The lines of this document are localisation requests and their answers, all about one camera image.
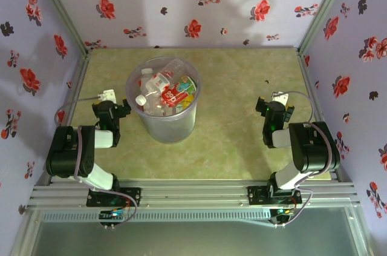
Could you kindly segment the clear bottle white cap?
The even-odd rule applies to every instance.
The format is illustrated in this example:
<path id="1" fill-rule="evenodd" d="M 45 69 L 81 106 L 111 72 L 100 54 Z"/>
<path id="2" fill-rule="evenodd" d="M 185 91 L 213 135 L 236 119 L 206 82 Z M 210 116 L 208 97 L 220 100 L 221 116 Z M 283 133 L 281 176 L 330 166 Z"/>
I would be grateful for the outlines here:
<path id="1" fill-rule="evenodd" d="M 143 107 L 143 111 L 152 116 L 159 116 L 161 113 L 161 102 L 160 98 L 149 94 L 145 96 L 143 94 L 138 95 L 135 98 L 135 101 L 138 105 Z"/>

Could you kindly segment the clear bottle red print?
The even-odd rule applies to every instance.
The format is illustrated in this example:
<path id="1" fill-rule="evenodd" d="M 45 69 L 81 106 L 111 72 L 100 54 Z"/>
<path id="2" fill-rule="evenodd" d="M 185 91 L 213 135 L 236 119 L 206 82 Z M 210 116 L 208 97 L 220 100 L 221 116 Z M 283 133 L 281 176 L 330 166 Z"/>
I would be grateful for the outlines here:
<path id="1" fill-rule="evenodd" d="M 173 59 L 145 83 L 146 94 L 161 94 L 182 77 L 185 63 L 181 59 Z"/>

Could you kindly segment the translucent plastic bin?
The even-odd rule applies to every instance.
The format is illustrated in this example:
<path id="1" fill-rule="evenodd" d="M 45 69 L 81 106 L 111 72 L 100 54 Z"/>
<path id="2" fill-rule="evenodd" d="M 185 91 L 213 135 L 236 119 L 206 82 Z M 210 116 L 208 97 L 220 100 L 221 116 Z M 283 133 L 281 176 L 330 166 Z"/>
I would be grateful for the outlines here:
<path id="1" fill-rule="evenodd" d="M 177 105 L 171 108 L 161 103 L 160 115 L 152 116 L 143 111 L 143 107 L 136 103 L 135 98 L 140 94 L 148 96 L 150 93 L 146 94 L 145 83 L 167 63 L 176 58 L 180 59 L 169 56 L 155 57 L 140 64 L 129 75 L 125 86 L 126 98 L 130 107 L 140 116 L 150 135 L 161 143 L 180 142 L 190 136 L 194 129 L 197 102 L 202 90 L 201 78 L 197 69 L 192 64 L 181 59 L 185 63 L 185 71 L 182 76 L 190 76 L 197 84 L 197 90 L 193 94 L 195 98 L 185 110 L 179 109 Z M 152 95 L 159 97 L 161 102 L 161 94 Z"/>

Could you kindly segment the bottle with green blue label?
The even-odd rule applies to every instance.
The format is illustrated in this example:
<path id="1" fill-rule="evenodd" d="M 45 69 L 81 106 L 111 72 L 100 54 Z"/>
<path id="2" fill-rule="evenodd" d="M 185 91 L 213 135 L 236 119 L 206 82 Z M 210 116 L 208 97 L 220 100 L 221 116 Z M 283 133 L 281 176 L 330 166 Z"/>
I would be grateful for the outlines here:
<path id="1" fill-rule="evenodd" d="M 178 82 L 161 94 L 161 103 L 167 107 L 175 107 L 196 90 L 196 82 L 190 76 L 182 76 Z"/>

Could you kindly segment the left circuit board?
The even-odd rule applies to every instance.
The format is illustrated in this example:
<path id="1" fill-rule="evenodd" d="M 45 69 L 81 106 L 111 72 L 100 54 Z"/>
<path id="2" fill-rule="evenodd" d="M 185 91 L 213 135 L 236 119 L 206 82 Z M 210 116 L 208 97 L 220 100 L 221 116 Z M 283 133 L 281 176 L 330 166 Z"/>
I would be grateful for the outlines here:
<path id="1" fill-rule="evenodd" d="M 124 210 L 100 211 L 99 220 L 124 220 L 127 213 Z"/>

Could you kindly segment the circuit board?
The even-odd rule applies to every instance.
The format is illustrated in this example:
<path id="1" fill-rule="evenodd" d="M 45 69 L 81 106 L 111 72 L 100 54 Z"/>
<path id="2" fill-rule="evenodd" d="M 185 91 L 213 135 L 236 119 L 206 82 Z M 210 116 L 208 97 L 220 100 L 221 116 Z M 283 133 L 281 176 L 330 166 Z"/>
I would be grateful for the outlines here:
<path id="1" fill-rule="evenodd" d="M 296 209 L 288 209 L 288 208 L 278 208 L 278 209 L 270 209 L 270 217 L 278 217 L 280 215 L 294 215 Z"/>
<path id="2" fill-rule="evenodd" d="M 124 220 L 127 213 L 124 210 L 100 211 L 99 220 Z"/>

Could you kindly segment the right circuit board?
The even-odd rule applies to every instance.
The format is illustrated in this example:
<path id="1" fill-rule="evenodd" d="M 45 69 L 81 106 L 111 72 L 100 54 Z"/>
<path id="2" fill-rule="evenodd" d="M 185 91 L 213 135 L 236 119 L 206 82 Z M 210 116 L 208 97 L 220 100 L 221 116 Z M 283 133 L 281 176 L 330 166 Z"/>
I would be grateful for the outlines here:
<path id="1" fill-rule="evenodd" d="M 280 215 L 294 215 L 296 209 L 288 209 L 288 208 L 278 208 L 278 209 L 270 209 L 270 217 L 278 217 Z"/>

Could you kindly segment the aluminium side rail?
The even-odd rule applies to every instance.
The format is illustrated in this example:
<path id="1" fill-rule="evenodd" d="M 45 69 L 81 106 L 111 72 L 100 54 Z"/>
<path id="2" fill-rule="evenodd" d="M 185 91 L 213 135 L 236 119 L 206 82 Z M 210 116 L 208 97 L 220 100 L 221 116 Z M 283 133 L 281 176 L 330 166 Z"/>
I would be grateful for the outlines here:
<path id="1" fill-rule="evenodd" d="M 74 72 L 73 78 L 72 78 L 72 87 L 70 88 L 66 103 L 70 103 L 72 101 L 75 101 L 79 98 L 79 94 L 82 88 L 83 80 L 86 74 L 86 70 L 89 64 L 89 60 L 91 59 L 92 51 L 87 51 L 85 57 L 83 57 L 76 68 L 76 71 Z M 64 124 L 69 125 L 71 123 L 71 120 L 73 118 L 74 112 L 76 108 L 76 103 L 72 103 L 65 107 L 65 118 L 64 118 Z"/>

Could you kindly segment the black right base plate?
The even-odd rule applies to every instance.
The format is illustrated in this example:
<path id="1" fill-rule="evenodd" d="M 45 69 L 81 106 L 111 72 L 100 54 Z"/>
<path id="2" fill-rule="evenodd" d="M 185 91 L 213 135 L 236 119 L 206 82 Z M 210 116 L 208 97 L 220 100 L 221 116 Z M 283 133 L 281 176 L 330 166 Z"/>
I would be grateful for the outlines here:
<path id="1" fill-rule="evenodd" d="M 302 203 L 301 194 L 295 189 L 269 191 L 267 186 L 248 186 L 249 205 L 298 205 Z"/>

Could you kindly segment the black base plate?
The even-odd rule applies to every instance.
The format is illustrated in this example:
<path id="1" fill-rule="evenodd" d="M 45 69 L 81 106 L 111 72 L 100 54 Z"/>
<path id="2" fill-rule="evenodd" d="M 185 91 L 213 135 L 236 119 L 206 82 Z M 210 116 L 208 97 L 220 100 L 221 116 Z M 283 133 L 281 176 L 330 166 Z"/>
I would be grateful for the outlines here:
<path id="1" fill-rule="evenodd" d="M 295 189 L 269 191 L 267 186 L 248 186 L 249 205 L 298 205 L 302 203 L 301 194 Z"/>
<path id="2" fill-rule="evenodd" d="M 128 196 L 133 198 L 138 206 L 140 205 L 140 188 L 120 188 L 119 193 L 123 195 L 89 190 L 86 205 L 87 207 L 124 208 L 127 205 L 129 205 L 130 207 L 134 207 L 133 202 L 128 199 Z"/>

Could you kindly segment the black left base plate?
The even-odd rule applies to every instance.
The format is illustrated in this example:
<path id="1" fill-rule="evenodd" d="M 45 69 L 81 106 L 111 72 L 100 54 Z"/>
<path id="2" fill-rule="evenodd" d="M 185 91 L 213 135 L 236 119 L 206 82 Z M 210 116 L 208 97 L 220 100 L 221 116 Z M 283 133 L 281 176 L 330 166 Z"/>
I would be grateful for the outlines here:
<path id="1" fill-rule="evenodd" d="M 140 188 L 120 188 L 119 193 L 123 195 L 89 190 L 86 205 L 87 207 L 124 208 L 127 205 L 129 205 L 130 207 L 134 207 L 133 202 L 128 199 L 128 196 L 133 198 L 138 206 L 140 205 Z"/>

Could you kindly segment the aluminium corner post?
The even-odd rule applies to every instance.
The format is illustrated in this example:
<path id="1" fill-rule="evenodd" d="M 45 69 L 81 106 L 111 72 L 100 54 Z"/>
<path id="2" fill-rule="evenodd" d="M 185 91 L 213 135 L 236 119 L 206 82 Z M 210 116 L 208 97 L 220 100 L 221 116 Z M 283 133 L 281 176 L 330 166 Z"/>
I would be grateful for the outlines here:
<path id="1" fill-rule="evenodd" d="M 322 0 L 315 18 L 313 19 L 311 25 L 309 26 L 306 34 L 303 37 L 303 40 L 297 48 L 298 55 L 302 56 L 308 50 L 313 39 L 315 38 L 320 27 L 322 26 L 323 21 L 329 14 L 329 11 L 333 6 L 334 2 L 335 0 Z"/>
<path id="2" fill-rule="evenodd" d="M 89 50 L 86 49 L 86 46 L 81 40 L 80 34 L 78 33 L 76 26 L 72 22 L 62 0 L 51 0 L 55 9 L 57 10 L 58 15 L 60 16 L 62 22 L 65 24 L 67 30 L 70 33 L 71 40 L 78 46 L 78 49 L 81 51 L 83 57 L 88 57 Z"/>

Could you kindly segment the aluminium frame rail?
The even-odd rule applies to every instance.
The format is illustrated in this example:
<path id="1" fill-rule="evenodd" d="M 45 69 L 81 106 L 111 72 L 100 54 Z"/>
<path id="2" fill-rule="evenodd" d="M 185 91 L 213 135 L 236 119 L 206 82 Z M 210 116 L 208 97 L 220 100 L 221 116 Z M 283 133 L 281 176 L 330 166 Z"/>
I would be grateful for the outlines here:
<path id="1" fill-rule="evenodd" d="M 125 188 L 140 188 L 141 209 L 247 209 L 247 188 L 261 186 L 256 180 L 123 180 Z M 351 182 L 307 180 L 301 186 L 302 199 L 313 196 L 309 208 L 359 206 L 360 198 Z M 49 185 L 35 186 L 29 208 L 79 209 L 86 206 L 88 189 L 74 180 L 53 178 Z"/>

